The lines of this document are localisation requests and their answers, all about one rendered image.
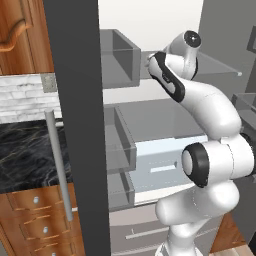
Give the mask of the dark grey fridge door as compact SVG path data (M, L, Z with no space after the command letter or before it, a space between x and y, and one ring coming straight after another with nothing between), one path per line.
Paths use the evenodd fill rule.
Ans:
M111 256L98 0L43 0L86 256Z

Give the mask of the clear grey door bin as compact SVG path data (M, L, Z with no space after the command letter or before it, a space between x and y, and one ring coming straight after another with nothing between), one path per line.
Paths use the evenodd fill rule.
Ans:
M118 106L104 107L104 122L107 172L134 171L137 148Z
M109 211L119 211L134 206L135 189L128 173L107 176Z

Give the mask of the grey wall socket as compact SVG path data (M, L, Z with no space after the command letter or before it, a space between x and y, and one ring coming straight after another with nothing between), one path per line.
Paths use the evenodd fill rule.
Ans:
M54 73L42 73L40 75L43 91L45 93L52 93L57 91L57 82Z

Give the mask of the wooden drawer front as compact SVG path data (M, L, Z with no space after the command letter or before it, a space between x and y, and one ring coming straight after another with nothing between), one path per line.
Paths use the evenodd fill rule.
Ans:
M39 197L38 204L33 203L35 196ZM64 208L59 185L11 192L7 194L7 198L15 211Z
M86 256L80 239L55 242L30 250L32 256Z
M76 236L81 233L79 218L73 215L69 222L62 211L46 213L44 215L31 216L28 220L22 221L20 229L27 240L47 240L57 237ZM48 233L43 233L43 228L48 227Z

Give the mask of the white fridge crisper drawer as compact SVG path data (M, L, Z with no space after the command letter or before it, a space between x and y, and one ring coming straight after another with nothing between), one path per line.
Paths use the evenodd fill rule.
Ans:
M135 204L151 203L192 187L182 170L181 154L187 145L206 140L201 135L137 142L136 169L130 172Z

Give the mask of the wooden cupboard door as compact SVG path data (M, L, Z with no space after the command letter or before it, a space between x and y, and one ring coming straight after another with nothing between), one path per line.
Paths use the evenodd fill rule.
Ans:
M53 72L43 0L0 0L0 42L21 19L31 27L11 51L0 53L0 76Z

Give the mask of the large grey door bin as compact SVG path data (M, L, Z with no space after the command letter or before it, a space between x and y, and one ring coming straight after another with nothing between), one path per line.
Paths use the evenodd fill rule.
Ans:
M100 46L103 88L137 87L141 49L117 29L101 29Z

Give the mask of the grey fridge body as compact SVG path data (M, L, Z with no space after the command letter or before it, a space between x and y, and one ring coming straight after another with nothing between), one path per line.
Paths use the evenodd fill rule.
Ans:
M198 75L197 70L194 80L221 90L242 121L239 103L250 64L246 47L251 26L256 22L256 0L98 0L98 8L100 30L119 30L141 52L161 51L187 30L198 33L198 53L239 70L242 75ZM103 88L103 103L104 107L119 107L135 145L166 138L207 137L188 111L151 76L140 79L137 87ZM198 231L194 243L199 256L208 256L218 221L224 215L210 219Z

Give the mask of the grey freezer drawer front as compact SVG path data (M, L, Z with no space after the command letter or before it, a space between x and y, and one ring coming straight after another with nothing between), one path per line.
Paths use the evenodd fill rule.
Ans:
M155 215L155 205L147 204L109 214L111 256L154 256L167 238L166 232L126 240L134 233L165 228Z

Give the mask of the glass fridge shelf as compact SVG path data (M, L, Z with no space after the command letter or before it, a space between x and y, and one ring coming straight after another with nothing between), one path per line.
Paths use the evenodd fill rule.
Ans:
M153 51L142 51L141 52L141 68L140 68L140 79L150 79L150 75L145 67L147 58L153 54ZM242 72L236 70L204 53L199 52L197 54L198 59L198 75L204 74L222 74L222 73L235 73L237 76L241 76Z

